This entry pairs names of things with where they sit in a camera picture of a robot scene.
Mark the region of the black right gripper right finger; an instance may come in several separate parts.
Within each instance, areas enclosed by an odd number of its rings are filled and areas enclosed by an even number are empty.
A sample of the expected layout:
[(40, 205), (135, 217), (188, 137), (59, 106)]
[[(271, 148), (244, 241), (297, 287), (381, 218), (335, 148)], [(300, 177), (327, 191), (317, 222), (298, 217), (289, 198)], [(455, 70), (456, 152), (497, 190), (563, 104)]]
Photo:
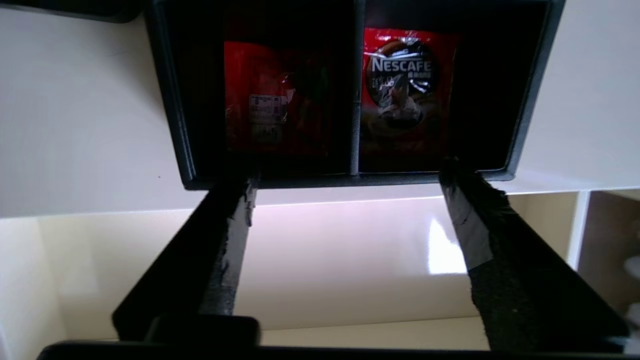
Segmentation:
[(456, 158), (444, 161), (439, 184), (492, 351), (624, 351), (626, 322), (522, 219), (505, 192)]

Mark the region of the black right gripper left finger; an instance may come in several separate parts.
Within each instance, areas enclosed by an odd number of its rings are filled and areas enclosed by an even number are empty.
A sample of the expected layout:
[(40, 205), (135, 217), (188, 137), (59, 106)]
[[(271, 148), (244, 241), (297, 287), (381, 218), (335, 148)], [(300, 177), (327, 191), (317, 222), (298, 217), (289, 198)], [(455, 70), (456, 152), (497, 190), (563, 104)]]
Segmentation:
[(112, 313), (120, 341), (257, 340), (258, 322), (233, 315), (257, 191), (255, 177), (210, 189)]

